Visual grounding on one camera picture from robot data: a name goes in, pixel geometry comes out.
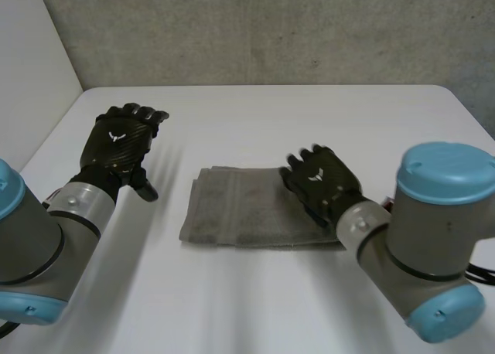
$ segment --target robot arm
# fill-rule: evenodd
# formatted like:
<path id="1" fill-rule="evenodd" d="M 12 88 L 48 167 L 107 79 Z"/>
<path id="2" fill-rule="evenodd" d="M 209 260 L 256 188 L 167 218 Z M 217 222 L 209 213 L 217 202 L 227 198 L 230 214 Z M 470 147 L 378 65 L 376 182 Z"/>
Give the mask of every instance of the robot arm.
<path id="1" fill-rule="evenodd" d="M 341 243 L 426 342 L 468 329 L 484 299 L 464 273 L 474 245 L 491 237 L 493 157 L 468 145 L 410 149 L 398 172 L 392 215 L 361 194 L 352 172 L 328 148 L 301 151 L 281 168 L 307 210 L 332 223 Z"/>
<path id="2" fill-rule="evenodd" d="M 114 212 L 119 189 L 130 185 L 146 201 L 158 198 L 141 162 L 167 117 L 137 104 L 99 116 L 80 173 L 49 198 L 47 209 L 0 162 L 1 319 L 54 323 Z"/>

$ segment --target white wall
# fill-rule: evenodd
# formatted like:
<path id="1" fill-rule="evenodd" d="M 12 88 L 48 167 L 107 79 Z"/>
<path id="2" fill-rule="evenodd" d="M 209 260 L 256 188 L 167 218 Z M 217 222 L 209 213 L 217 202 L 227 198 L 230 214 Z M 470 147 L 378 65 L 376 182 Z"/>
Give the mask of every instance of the white wall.
<path id="1" fill-rule="evenodd" d="M 24 167 L 81 93 L 43 0 L 0 0 L 0 158 Z"/>

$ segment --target black band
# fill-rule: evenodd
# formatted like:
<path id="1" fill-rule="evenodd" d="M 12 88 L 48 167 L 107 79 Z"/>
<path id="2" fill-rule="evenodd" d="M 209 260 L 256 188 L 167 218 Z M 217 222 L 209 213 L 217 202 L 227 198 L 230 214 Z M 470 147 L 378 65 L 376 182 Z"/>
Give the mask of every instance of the black band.
<path id="1" fill-rule="evenodd" d="M 78 223 L 84 225 L 88 228 L 92 234 L 94 234 L 98 240 L 101 238 L 100 230 L 94 225 L 90 220 L 83 218 L 82 216 L 76 215 L 75 213 L 68 213 L 67 211 L 50 211 L 48 212 L 51 216 L 62 217 L 64 219 L 71 219 L 77 221 Z"/>
<path id="2" fill-rule="evenodd" d="M 49 267 L 52 266 L 52 264 L 55 262 L 56 259 L 59 258 L 60 254 L 62 253 L 63 246 L 65 245 L 65 236 L 63 235 L 62 228 L 60 228 L 60 242 L 59 246 L 56 248 L 55 253 L 52 255 L 50 259 L 46 263 L 44 263 L 41 267 L 36 269 L 35 271 L 25 275 L 24 277 L 20 277 L 17 279 L 14 279 L 12 281 L 0 281 L 0 286 L 12 286 L 14 284 L 21 284 L 24 282 L 27 282 L 34 277 L 37 277 L 40 275 L 42 272 L 46 271 Z"/>
<path id="3" fill-rule="evenodd" d="M 363 241 L 360 243 L 359 247 L 357 248 L 357 252 L 356 252 L 356 259 L 357 259 L 358 263 L 360 262 L 361 253 L 363 252 L 365 246 L 368 244 L 370 239 L 373 238 L 374 236 L 378 235 L 379 233 L 383 232 L 387 228 L 388 228 L 388 224 L 380 225 L 377 228 L 373 229 L 371 232 L 369 232 L 364 237 Z"/>
<path id="4" fill-rule="evenodd" d="M 455 273 L 450 275 L 436 275 L 436 274 L 423 273 L 422 271 L 417 271 L 416 269 L 413 269 L 412 267 L 408 267 L 406 264 L 402 263 L 392 254 L 392 252 L 390 251 L 387 245 L 385 245 L 385 249 L 387 250 L 387 254 L 392 260 L 392 262 L 395 264 L 395 266 L 399 267 L 406 273 L 417 278 L 426 279 L 427 281 L 434 281 L 434 282 L 447 282 L 447 281 L 454 281 L 456 279 L 459 279 L 464 274 L 463 271 L 460 273 Z"/>

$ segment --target cloth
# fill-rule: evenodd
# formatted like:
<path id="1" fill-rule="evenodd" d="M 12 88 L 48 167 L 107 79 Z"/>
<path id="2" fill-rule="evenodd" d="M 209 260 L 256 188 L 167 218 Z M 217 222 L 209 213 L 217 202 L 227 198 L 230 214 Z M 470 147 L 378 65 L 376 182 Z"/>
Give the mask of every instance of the cloth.
<path id="1" fill-rule="evenodd" d="M 293 247 L 338 242 L 315 224 L 277 168 L 213 167 L 194 180 L 179 238 L 237 247 Z"/>

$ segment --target black cable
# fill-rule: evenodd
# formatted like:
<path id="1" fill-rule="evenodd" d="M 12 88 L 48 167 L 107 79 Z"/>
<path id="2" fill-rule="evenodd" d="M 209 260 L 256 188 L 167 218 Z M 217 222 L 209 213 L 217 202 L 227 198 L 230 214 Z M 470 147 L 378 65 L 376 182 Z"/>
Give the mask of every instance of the black cable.
<path id="1" fill-rule="evenodd" d="M 470 281 L 495 286 L 495 271 L 469 264 L 466 269 L 466 278 Z"/>
<path id="2" fill-rule="evenodd" d="M 19 327 L 19 323 L 6 322 L 0 327 L 0 339 L 6 337 L 10 332 Z"/>

